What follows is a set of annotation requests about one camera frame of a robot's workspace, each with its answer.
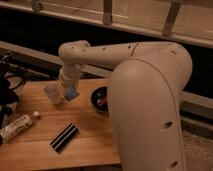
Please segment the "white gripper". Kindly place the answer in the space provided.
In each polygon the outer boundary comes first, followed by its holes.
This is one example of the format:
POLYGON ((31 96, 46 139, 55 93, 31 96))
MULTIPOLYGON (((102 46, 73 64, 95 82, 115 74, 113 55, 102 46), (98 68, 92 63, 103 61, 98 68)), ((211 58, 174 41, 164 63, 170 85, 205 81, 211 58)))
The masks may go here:
POLYGON ((59 71, 59 81, 65 88, 68 88, 71 86, 73 86, 74 88, 77 88, 79 84, 79 79, 80 79, 79 71, 71 73, 71 74, 66 74, 63 70, 59 71))

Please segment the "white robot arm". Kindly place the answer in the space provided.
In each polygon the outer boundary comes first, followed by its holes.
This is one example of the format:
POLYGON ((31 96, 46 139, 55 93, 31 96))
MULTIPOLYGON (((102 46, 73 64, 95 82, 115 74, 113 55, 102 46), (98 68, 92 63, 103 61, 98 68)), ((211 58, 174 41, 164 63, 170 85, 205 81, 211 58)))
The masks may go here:
POLYGON ((62 44, 58 53, 64 87, 78 84, 83 64, 112 70, 107 102, 123 171, 186 171, 180 104, 192 60, 183 46, 76 41, 62 44))

